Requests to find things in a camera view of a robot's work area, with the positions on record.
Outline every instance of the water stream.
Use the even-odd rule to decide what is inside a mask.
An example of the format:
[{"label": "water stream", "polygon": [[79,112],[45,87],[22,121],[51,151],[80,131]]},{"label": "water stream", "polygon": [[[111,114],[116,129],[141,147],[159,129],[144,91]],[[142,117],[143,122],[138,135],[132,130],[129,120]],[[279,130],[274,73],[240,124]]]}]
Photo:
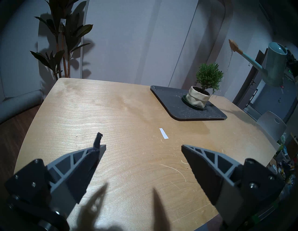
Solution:
[{"label": "water stream", "polygon": [[231,62],[232,56],[233,56],[233,50],[231,49],[231,57],[230,57],[228,68],[226,69],[226,73],[228,72],[228,69],[229,69],[229,66],[230,66],[230,62]]}]

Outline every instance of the black tray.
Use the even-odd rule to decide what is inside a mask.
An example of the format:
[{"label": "black tray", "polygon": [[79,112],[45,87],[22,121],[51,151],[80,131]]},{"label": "black tray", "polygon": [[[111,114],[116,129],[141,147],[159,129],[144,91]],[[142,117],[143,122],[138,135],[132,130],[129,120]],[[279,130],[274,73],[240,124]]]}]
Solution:
[{"label": "black tray", "polygon": [[203,111],[187,106],[181,100],[183,95],[188,93],[187,90],[161,86],[151,86],[150,90],[169,115],[176,120],[224,120],[227,118],[221,110],[209,101],[206,103],[206,109]]}]

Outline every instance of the plant stem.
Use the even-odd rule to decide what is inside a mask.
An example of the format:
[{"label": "plant stem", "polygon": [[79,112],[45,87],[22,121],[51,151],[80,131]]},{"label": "plant stem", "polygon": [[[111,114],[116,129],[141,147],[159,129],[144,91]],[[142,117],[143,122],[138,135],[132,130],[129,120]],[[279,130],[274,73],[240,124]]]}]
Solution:
[{"label": "plant stem", "polygon": [[56,77],[56,80],[58,80],[58,76],[57,73],[54,73],[54,76]]},{"label": "plant stem", "polygon": [[[64,50],[64,32],[62,32],[62,50]],[[63,66],[64,66],[64,75],[65,75],[65,77],[67,77],[65,53],[63,54]]]},{"label": "plant stem", "polygon": [[70,78],[70,52],[67,52],[67,77]]},{"label": "plant stem", "polygon": [[[56,49],[57,52],[59,51],[59,44],[58,44],[58,38],[56,38]],[[61,78],[61,68],[60,68],[60,64],[57,64],[58,66],[58,71],[59,71],[59,78]]]}]

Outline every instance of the small bonsai tree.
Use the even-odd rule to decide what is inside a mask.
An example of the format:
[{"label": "small bonsai tree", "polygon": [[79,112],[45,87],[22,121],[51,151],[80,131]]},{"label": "small bonsai tree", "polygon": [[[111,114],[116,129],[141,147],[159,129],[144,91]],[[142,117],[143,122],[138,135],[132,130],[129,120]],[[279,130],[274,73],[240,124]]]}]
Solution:
[{"label": "small bonsai tree", "polygon": [[219,71],[217,63],[211,63],[206,65],[205,63],[200,65],[197,72],[197,83],[201,84],[203,90],[212,88],[213,92],[219,89],[219,82],[223,77],[222,71]]}]

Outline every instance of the plant label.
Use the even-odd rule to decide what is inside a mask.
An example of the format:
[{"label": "plant label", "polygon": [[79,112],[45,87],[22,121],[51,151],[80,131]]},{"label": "plant label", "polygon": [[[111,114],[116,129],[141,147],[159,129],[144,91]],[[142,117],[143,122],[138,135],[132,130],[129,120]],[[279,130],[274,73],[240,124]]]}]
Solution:
[{"label": "plant label", "polygon": [[66,23],[66,19],[65,18],[61,18],[60,19],[59,32],[62,32],[62,26],[61,26],[61,24],[63,24],[65,26],[65,23]]}]

